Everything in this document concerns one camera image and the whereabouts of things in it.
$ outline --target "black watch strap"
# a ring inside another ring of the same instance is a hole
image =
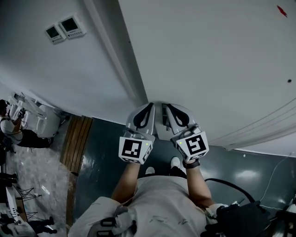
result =
[[[191,164],[186,164],[185,161],[183,161],[183,166],[184,168],[195,168],[197,166],[199,166],[199,159],[195,159],[195,162],[191,163]]]

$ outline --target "forearm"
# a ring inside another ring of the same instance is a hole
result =
[[[21,117],[18,117],[18,119],[13,122],[14,125],[15,125],[14,126],[14,129],[13,129],[13,132],[18,132],[19,131],[21,122],[22,122],[22,118]]]
[[[190,168],[187,172],[189,198],[195,205],[210,206],[214,204],[211,192],[206,185],[199,167]]]
[[[140,164],[129,163],[113,191],[112,199],[124,203],[134,196]]]

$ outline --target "dark green floor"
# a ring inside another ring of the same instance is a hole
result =
[[[95,119],[86,144],[83,164],[77,181],[74,220],[98,197],[110,197],[126,163],[118,158],[119,137],[124,126]],[[156,173],[168,175],[170,161],[179,152],[171,142],[156,140],[147,161],[140,169],[140,176],[149,166]],[[210,147],[209,153],[200,159],[204,178],[218,178],[234,183],[259,200],[268,185],[274,167],[284,157],[259,155],[241,151],[226,151]],[[296,191],[296,158],[287,158],[274,173],[263,205],[284,208]],[[207,182],[214,201],[231,204],[245,198],[239,191],[223,184]]]

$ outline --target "black display screen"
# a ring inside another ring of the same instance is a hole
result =
[[[59,32],[57,32],[54,27],[49,28],[46,32],[48,33],[50,38],[53,38],[59,35]]]
[[[76,25],[73,18],[63,21],[62,26],[65,28],[67,32],[78,29],[78,26]]]

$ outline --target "red sticker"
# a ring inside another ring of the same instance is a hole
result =
[[[288,17],[287,16],[287,13],[279,6],[279,5],[277,5],[277,7],[278,7],[278,9],[279,9],[279,11],[285,16],[285,17]]]

